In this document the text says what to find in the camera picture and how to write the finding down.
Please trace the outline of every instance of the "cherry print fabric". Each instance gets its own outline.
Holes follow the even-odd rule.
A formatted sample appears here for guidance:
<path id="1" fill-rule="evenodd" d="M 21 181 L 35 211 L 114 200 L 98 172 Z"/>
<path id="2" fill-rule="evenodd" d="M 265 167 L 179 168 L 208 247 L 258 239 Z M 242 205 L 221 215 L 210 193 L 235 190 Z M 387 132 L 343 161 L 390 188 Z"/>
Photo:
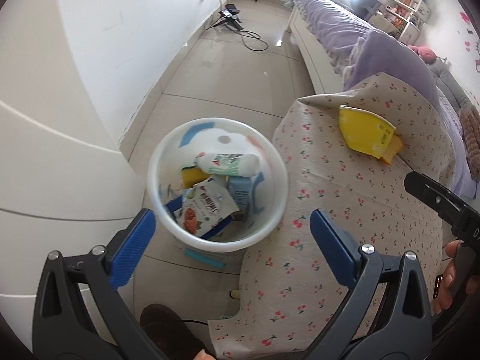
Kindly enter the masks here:
<path id="1" fill-rule="evenodd" d="M 345 145 L 338 129 L 341 104 L 375 112 L 397 127 L 404 149 L 392 166 Z M 416 251 L 430 295 L 441 260 L 442 222 L 405 192 L 403 180 L 413 169 L 448 187 L 455 157 L 439 115 L 414 89 L 381 73 L 347 92 L 296 100 L 273 142 L 289 172 L 287 210 L 277 229 L 246 251 L 238 314 L 209 321 L 222 359 L 305 350 L 345 297 L 347 289 L 310 234 L 310 213 L 317 208 L 382 254 Z M 359 335 L 368 331 L 382 293 L 379 287 Z"/>

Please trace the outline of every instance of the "white door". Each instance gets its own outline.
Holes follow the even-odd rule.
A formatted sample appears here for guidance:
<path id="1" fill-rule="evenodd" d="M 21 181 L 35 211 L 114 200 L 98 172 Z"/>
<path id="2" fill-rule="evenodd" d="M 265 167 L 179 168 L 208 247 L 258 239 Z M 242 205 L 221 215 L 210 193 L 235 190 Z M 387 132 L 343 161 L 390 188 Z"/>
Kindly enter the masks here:
<path id="1" fill-rule="evenodd" d="M 57 0 L 7 0 L 0 10 L 0 312 L 28 347 L 48 252 L 83 254 L 108 243 L 138 213 L 143 192 L 83 87 Z"/>

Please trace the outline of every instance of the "hand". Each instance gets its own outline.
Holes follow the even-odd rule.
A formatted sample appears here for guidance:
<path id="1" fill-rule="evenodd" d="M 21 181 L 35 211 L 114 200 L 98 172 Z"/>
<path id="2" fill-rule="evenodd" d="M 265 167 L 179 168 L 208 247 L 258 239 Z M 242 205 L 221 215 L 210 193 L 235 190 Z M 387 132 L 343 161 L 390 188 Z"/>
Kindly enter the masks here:
<path id="1" fill-rule="evenodd" d="M 205 351 L 202 349 L 197 355 L 193 358 L 193 360 L 215 360 L 214 357 L 207 355 Z"/>
<path id="2" fill-rule="evenodd" d="M 457 254 L 457 250 L 460 247 L 462 241 L 452 241 L 445 246 L 445 253 L 452 259 L 443 272 L 443 279 L 440 283 L 438 290 L 438 296 L 433 300 L 432 307 L 435 314 L 440 314 L 443 310 L 447 310 L 452 305 L 452 294 L 449 288 L 455 281 L 455 264 L 454 259 Z M 480 285 L 480 276 L 472 276 L 466 284 L 465 292 L 467 295 L 472 295 Z"/>

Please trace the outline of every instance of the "shoe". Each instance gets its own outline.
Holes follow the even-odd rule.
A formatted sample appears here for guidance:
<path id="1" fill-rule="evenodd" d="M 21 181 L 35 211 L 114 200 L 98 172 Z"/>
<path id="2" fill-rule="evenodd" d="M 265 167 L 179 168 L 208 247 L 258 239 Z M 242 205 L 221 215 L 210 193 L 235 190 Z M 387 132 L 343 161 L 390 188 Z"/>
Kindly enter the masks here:
<path id="1" fill-rule="evenodd" d="M 170 360 L 193 360 L 205 344 L 167 306 L 151 304 L 140 315 L 140 326 Z"/>

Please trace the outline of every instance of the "white bottle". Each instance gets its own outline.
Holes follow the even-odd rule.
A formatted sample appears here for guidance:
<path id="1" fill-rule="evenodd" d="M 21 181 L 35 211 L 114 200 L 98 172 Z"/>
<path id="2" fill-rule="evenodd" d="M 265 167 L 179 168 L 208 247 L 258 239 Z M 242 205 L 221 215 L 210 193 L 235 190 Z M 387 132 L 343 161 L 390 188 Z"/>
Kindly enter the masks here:
<path id="1" fill-rule="evenodd" d="M 200 153 L 195 165 L 209 175 L 252 177 L 260 170 L 260 160 L 255 154 Z"/>

